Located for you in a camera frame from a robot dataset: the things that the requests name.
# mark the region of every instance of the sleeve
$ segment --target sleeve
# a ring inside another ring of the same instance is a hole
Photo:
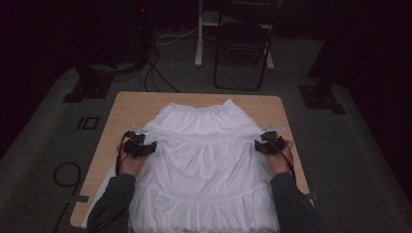
[[[326,225],[309,199],[297,188],[290,173],[270,181],[281,232],[327,232]]]
[[[133,199],[132,175],[112,177],[87,219],[87,232],[127,232],[128,208]]]

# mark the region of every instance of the white cord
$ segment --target white cord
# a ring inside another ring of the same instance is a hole
[[[189,36],[189,35],[190,35],[191,33],[193,33],[196,29],[197,29],[197,27],[194,28],[193,30],[191,30],[189,33],[187,33],[187,34],[185,34],[185,35],[164,35],[164,36],[162,36],[162,37],[159,37],[159,38],[156,39],[156,41],[158,41],[158,40],[160,40],[160,39],[162,39],[162,38],[165,38],[165,37],[178,37],[178,38],[176,38],[176,39],[173,40],[172,42],[163,43],[163,44],[157,44],[157,45],[158,45],[158,46],[172,45],[173,43],[181,40],[182,38],[185,38],[185,37]]]

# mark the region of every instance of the handheld controller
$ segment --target handheld controller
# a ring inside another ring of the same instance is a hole
[[[125,143],[123,143],[124,138],[129,138]],[[119,155],[116,160],[116,175],[119,174],[119,167],[122,163],[120,160],[120,153],[122,150],[128,154],[128,156],[132,158],[137,157],[146,157],[149,154],[155,152],[155,148],[157,146],[157,142],[154,141],[151,144],[145,145],[145,134],[136,134],[134,131],[127,131],[124,133],[123,137],[121,138]]]

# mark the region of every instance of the chair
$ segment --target chair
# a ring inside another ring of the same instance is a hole
[[[257,90],[260,88],[278,18],[279,8],[276,1],[234,0],[223,5],[219,11],[214,72],[215,87],[237,90]],[[217,74],[221,48],[227,51],[257,53],[254,65],[257,65],[263,54],[263,64],[257,86],[241,87],[219,84]]]

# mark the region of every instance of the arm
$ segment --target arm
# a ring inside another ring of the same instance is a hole
[[[292,161],[290,149],[293,147],[293,142],[286,141],[286,143],[288,148],[283,149],[282,153]],[[325,223],[309,199],[297,188],[285,158],[280,154],[266,155],[266,158],[275,173],[270,185],[281,232],[327,232]]]
[[[119,157],[119,175],[110,178],[103,196],[91,210],[87,219],[88,232],[127,232],[128,208],[136,177],[147,156],[132,158],[122,150]]]
[[[127,232],[128,207],[133,198],[136,178],[123,174],[112,177],[103,196],[87,219],[89,232]]]

